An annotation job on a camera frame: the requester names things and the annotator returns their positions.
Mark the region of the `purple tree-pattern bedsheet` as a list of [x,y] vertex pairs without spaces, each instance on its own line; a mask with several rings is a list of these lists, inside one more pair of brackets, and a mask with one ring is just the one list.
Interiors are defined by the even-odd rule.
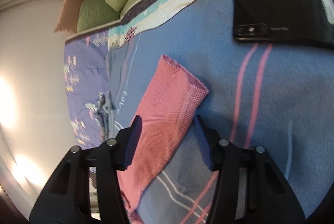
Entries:
[[[84,36],[66,44],[64,79],[71,126],[83,149],[99,146],[127,127],[145,92],[139,56],[143,38],[137,35],[124,46],[109,50],[108,32]],[[100,128],[98,100],[113,104],[111,133]]]

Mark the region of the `peach pillow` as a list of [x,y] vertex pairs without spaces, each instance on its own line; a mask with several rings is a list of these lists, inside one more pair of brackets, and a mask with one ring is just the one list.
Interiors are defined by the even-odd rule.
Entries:
[[54,32],[77,33],[80,7],[84,0],[64,0]]

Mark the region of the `blue striped blanket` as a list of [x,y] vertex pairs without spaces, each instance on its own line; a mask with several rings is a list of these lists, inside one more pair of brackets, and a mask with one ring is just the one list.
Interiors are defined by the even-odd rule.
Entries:
[[161,56],[207,88],[204,124],[236,146],[268,150],[306,217],[333,184],[333,51],[238,44],[233,0],[196,0],[107,54],[110,90],[127,127]]

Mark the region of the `black smartphone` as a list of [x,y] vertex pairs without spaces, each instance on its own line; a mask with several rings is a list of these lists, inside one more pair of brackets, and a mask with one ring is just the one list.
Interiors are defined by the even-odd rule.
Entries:
[[333,49],[333,0],[234,0],[233,37]]

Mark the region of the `green pillow lower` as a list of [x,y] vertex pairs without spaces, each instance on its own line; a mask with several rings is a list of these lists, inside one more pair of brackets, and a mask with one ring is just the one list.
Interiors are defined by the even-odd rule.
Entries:
[[79,9],[77,32],[98,27],[119,19],[119,13],[104,0],[84,0]]

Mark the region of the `pink knitted cloth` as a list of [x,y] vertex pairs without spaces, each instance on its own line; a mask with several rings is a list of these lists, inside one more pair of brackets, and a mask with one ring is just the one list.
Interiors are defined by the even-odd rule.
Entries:
[[125,208],[133,223],[144,190],[169,162],[186,135],[198,106],[208,95],[206,86],[172,58],[162,55],[136,110],[142,133],[131,165],[118,172]]

